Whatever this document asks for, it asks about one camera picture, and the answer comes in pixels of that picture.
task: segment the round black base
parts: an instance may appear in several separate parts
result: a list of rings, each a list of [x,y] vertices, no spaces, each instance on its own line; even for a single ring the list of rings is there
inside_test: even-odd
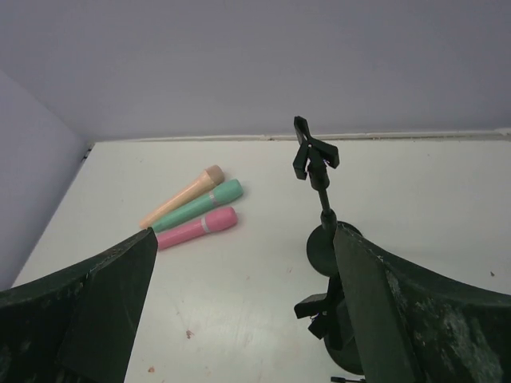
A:
[[[349,223],[337,221],[337,230],[346,229],[362,235],[362,233]],[[327,233],[319,225],[307,240],[307,257],[314,270],[326,277],[333,277],[339,270],[335,259],[334,244],[328,240]]]
[[[336,365],[338,365],[341,369],[346,370],[348,373],[354,373],[356,375],[364,374],[362,370],[362,363],[360,362],[360,356],[358,355],[355,338],[353,338],[351,342],[345,345],[344,348],[340,351],[330,347],[328,335],[324,340],[328,355],[330,355]]]

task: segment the black stand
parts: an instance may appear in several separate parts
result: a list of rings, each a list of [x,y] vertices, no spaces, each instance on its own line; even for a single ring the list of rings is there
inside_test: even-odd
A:
[[[311,186],[318,192],[323,209],[321,225],[314,229],[307,241],[307,257],[316,271],[327,277],[332,277],[339,272],[333,242],[337,228],[349,229],[359,235],[362,234],[349,223],[338,221],[328,200],[327,188],[330,185],[330,180],[328,179],[327,165],[331,168],[339,166],[339,150],[334,145],[311,137],[307,120],[300,116],[295,117],[295,131],[300,144],[293,161],[296,178],[305,180],[308,173]]]

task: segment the table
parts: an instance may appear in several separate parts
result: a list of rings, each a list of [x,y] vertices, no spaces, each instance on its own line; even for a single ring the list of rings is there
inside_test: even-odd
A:
[[[511,294],[509,142],[332,143],[341,165],[329,171],[328,192],[339,219],[421,266]],[[328,382],[341,370],[293,312],[327,288],[305,255],[320,204],[309,181],[295,178],[297,149],[291,141],[96,144],[16,285],[127,238],[218,164],[245,188],[232,205],[240,223],[159,253],[125,381]]]

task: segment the wall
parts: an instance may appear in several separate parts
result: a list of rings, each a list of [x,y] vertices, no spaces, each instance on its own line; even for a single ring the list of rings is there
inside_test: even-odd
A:
[[[85,150],[85,140],[0,71],[0,290],[22,269]]]
[[[511,125],[511,2],[2,0],[0,67],[93,140]]]

